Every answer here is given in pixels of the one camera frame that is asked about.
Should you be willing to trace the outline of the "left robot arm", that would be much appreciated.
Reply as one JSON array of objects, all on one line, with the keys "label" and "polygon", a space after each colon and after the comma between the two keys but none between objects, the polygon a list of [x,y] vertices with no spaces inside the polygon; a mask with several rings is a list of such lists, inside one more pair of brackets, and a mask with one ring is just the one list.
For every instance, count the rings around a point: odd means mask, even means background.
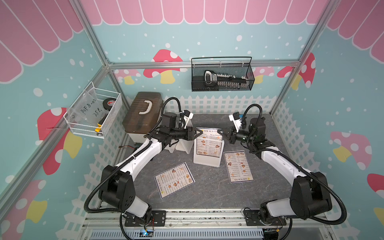
[{"label": "left robot arm", "polygon": [[179,140],[193,141],[203,133],[188,125],[193,113],[182,110],[180,100],[176,97],[166,102],[172,100],[177,102],[178,112],[169,113],[162,107],[158,122],[144,136],[145,142],[121,163],[103,169],[101,182],[85,200],[86,213],[117,212],[122,218],[134,217],[136,222],[144,226],[153,221],[152,207],[136,194],[136,177],[166,147],[171,147]]}]

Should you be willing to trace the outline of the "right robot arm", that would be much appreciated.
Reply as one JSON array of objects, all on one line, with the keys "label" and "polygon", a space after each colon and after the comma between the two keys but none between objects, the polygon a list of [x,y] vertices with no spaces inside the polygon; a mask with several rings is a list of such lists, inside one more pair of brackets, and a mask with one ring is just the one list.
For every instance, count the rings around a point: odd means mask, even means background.
[{"label": "right robot arm", "polygon": [[247,107],[258,108],[259,115],[247,122],[247,113],[235,112],[229,116],[232,127],[218,130],[230,144],[240,142],[260,160],[277,170],[291,185],[290,197],[264,202],[259,209],[263,224],[271,224],[279,217],[311,219],[326,225],[340,225],[348,213],[342,199],[329,187],[321,172],[307,170],[283,154],[266,138],[263,109],[258,104]]}]

